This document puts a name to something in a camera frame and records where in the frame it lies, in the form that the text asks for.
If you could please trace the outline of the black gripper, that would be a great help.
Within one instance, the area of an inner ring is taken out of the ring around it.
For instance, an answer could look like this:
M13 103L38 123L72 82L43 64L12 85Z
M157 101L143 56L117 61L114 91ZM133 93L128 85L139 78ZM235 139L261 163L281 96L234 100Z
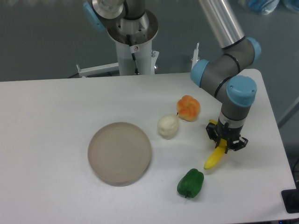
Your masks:
M242 128L243 126L231 128L228 123L222 124L221 122L209 121L206 131L209 139L215 142L215 148L219 146L221 139L226 140L225 153L227 154L229 150L238 151L246 147L248 139L240 137Z

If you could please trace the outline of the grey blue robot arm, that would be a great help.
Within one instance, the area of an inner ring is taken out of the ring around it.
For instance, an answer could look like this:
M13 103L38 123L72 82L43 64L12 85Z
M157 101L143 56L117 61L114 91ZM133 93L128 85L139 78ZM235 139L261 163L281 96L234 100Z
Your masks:
M209 138L238 151L248 143L240 133L257 91L254 80L241 72L260 56L261 47L244 35L228 1L202 0L200 6L223 53L212 62L194 59L191 80L222 104L217 123L206 127ZM143 0L87 0L83 10L95 29L114 40L121 75L154 74L151 42L158 21Z

